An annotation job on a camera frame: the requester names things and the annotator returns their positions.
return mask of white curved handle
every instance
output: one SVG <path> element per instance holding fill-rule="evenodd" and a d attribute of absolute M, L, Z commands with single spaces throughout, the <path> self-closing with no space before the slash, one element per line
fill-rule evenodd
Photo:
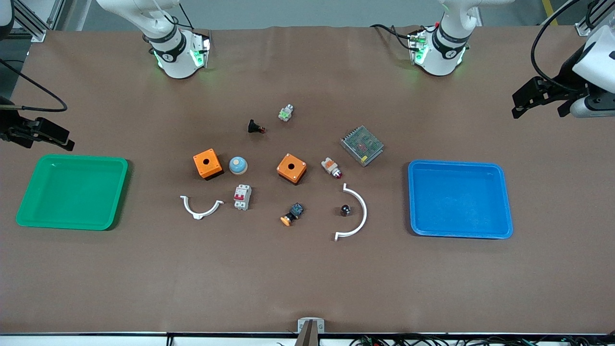
<path fill-rule="evenodd" d="M 363 225 L 365 225 L 365 221 L 367 220 L 367 206 L 365 205 L 365 201 L 363 200 L 363 198 L 361 198 L 361 196 L 359 196 L 359 194 L 356 193 L 355 191 L 352 191 L 351 189 L 346 188 L 346 183 L 344 183 L 344 188 L 342 188 L 342 191 L 350 193 L 352 196 L 355 196 L 359 200 L 359 203 L 361 204 L 361 207 L 363 208 L 363 220 L 361 220 L 361 224 L 357 228 L 353 229 L 350 232 L 335 232 L 335 239 L 334 239 L 335 241 L 337 241 L 338 238 L 343 238 L 345 236 L 351 236 L 354 233 L 357 233 L 363 227 Z"/>
<path fill-rule="evenodd" d="M 184 207 L 190 214 L 192 214 L 192 217 L 194 217 L 195 220 L 200 220 L 200 219 L 203 219 L 205 216 L 213 214 L 213 212 L 215 212 L 216 209 L 218 209 L 219 205 L 224 204 L 224 202 L 222 201 L 216 201 L 216 203 L 213 205 L 211 209 L 209 209 L 206 212 L 198 213 L 198 212 L 193 212 L 192 209 L 190 209 L 190 206 L 188 205 L 188 197 L 180 196 L 180 198 L 184 200 Z"/>

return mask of metal power supply unit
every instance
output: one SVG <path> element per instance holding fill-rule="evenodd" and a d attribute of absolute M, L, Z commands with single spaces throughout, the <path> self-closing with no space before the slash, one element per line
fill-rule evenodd
<path fill-rule="evenodd" d="M 357 127 L 340 142 L 342 147 L 363 167 L 380 155 L 384 149 L 382 142 L 371 134 L 365 126 Z"/>

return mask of green tray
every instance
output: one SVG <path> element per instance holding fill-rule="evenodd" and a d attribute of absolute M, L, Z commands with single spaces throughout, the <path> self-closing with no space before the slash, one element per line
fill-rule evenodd
<path fill-rule="evenodd" d="M 34 168 L 17 223 L 106 230 L 113 224 L 127 170 L 122 158 L 45 155 Z"/>

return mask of orange box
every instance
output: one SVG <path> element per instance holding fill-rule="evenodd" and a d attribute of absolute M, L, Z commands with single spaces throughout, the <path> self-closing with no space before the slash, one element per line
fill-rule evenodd
<path fill-rule="evenodd" d="M 277 166 L 277 173 L 282 178 L 297 185 L 307 169 L 308 165 L 306 165 L 305 162 L 292 156 L 291 154 L 286 154 L 284 159 L 282 159 L 282 162 L 280 162 Z"/>
<path fill-rule="evenodd" d="M 213 149 L 194 155 L 194 164 L 196 164 L 199 175 L 205 180 L 213 179 L 224 173 L 222 165 L 218 160 L 218 155 L 216 155 Z"/>

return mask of orange and white connector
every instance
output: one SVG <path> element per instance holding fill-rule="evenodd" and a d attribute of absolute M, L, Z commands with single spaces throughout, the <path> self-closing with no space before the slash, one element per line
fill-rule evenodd
<path fill-rule="evenodd" d="M 339 170 L 338 164 L 336 164 L 331 158 L 326 158 L 320 163 L 327 173 L 334 176 L 336 179 L 341 179 L 344 174 Z"/>

